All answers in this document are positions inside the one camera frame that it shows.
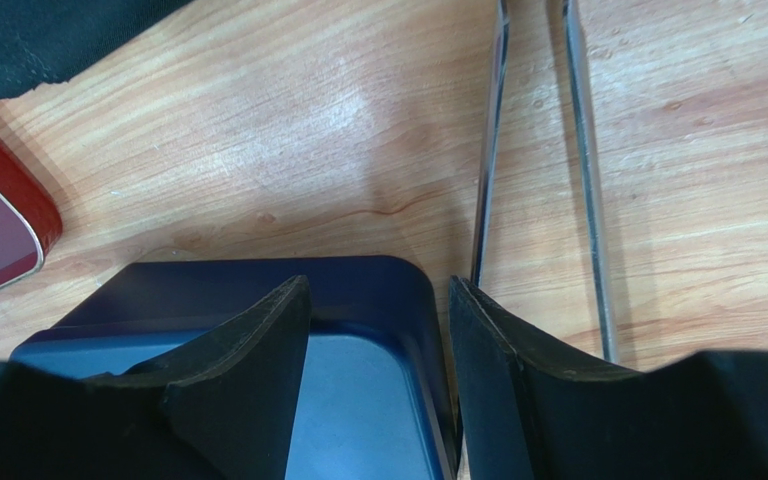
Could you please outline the stainless steel serving tongs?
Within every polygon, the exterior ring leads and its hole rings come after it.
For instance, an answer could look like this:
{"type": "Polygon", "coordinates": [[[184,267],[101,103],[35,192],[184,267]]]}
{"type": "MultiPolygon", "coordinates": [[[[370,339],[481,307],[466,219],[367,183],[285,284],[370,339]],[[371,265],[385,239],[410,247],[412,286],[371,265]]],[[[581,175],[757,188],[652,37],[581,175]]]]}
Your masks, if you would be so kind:
{"type": "MultiPolygon", "coordinates": [[[[605,360],[619,363],[620,350],[616,309],[610,274],[587,45],[582,29],[579,5],[576,1],[564,1],[562,3],[562,20],[601,348],[605,360]]],[[[492,213],[492,192],[509,38],[509,9],[505,1],[498,0],[495,2],[494,36],[490,48],[490,75],[479,160],[478,192],[469,275],[472,283],[477,286],[482,282],[492,213]]]]}

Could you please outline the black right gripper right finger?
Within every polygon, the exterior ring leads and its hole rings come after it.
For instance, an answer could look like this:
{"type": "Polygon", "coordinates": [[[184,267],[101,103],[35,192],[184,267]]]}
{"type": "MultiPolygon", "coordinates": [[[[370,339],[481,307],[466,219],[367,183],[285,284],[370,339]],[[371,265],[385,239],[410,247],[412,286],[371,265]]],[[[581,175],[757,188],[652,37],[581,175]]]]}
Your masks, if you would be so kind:
{"type": "Polygon", "coordinates": [[[475,479],[768,479],[768,351],[650,372],[579,350],[468,280],[449,321],[475,479]]]}

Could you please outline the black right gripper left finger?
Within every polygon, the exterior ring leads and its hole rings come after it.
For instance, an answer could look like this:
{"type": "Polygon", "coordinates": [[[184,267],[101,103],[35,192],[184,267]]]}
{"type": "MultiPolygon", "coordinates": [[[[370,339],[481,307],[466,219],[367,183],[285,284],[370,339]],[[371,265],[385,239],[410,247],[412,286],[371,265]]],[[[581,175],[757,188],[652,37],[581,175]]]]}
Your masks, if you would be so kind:
{"type": "Polygon", "coordinates": [[[309,340],[295,276],[120,375],[0,362],[0,479],[281,479],[309,340]]]}

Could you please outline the dark blue box lid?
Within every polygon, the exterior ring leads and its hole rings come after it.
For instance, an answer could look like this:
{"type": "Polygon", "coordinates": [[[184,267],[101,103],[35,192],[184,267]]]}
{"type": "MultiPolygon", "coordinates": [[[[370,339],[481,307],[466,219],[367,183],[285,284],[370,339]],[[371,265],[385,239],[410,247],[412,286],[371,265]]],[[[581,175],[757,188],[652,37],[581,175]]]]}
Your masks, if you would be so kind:
{"type": "Polygon", "coordinates": [[[460,433],[432,285],[392,256],[132,264],[12,352],[72,378],[120,374],[231,318],[287,279],[312,294],[291,479],[450,479],[460,433]]]}

